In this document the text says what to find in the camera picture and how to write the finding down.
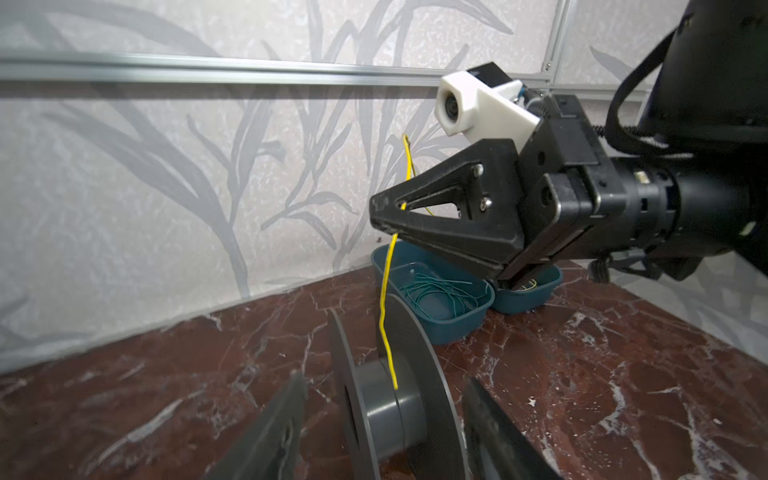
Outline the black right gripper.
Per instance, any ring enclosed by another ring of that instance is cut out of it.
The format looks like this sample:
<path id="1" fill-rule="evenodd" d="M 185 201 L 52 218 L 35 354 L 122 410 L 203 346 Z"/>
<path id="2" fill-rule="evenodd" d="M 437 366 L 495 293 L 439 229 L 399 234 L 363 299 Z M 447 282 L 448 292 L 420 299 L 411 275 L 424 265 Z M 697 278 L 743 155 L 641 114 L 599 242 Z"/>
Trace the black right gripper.
<path id="1" fill-rule="evenodd" d="M 609 157 L 573 95 L 532 109 L 542 119 L 519 160 L 510 139 L 474 143 L 373 195 L 371 226 L 508 288 L 559 260 L 592 261 L 598 283 L 610 269 L 660 278 L 651 253 L 679 208 L 671 174 L 653 158 Z"/>

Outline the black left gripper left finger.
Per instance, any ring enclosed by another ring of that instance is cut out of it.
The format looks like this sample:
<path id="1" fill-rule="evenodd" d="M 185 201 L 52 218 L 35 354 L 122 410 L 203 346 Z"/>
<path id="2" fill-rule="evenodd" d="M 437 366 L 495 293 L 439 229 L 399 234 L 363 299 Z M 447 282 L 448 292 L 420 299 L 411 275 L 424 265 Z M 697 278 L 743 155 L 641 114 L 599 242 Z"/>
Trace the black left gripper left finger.
<path id="1" fill-rule="evenodd" d="M 306 399 L 306 380 L 295 372 L 205 479 L 293 479 Z"/>

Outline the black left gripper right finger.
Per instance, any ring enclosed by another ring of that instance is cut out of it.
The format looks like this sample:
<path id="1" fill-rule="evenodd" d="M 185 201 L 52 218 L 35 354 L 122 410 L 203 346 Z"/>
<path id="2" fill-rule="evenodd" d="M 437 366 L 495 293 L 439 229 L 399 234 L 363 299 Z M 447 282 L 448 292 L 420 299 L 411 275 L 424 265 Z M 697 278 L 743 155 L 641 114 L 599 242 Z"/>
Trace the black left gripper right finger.
<path id="1" fill-rule="evenodd" d="M 463 390 L 462 410 L 474 479 L 561 479 L 476 378 Z"/>

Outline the dark grey foam spool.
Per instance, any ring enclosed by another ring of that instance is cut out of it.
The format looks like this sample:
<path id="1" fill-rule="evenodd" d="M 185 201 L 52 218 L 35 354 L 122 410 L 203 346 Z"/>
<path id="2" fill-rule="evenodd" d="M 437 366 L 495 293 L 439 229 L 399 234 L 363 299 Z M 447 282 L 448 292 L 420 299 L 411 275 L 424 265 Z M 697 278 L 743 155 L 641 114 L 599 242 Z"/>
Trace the dark grey foam spool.
<path id="1" fill-rule="evenodd" d="M 342 322 L 328 313 L 333 373 L 347 451 L 357 479 L 380 478 L 381 463 L 406 456 L 417 479 L 467 479 L 467 452 L 449 386 L 419 320 L 386 298 L 379 356 L 354 361 Z"/>

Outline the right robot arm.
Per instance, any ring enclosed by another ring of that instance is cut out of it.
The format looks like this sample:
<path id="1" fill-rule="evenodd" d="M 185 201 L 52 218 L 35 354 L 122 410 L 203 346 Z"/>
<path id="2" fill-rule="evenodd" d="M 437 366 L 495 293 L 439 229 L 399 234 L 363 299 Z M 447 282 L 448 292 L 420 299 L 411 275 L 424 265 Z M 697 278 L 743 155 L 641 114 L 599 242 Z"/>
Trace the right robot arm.
<path id="1" fill-rule="evenodd" d="M 692 1 L 593 126 L 486 63 L 441 79 L 468 146 L 373 195 L 371 225 L 519 287 L 560 260 L 656 279 L 736 252 L 767 268 L 767 5 Z"/>

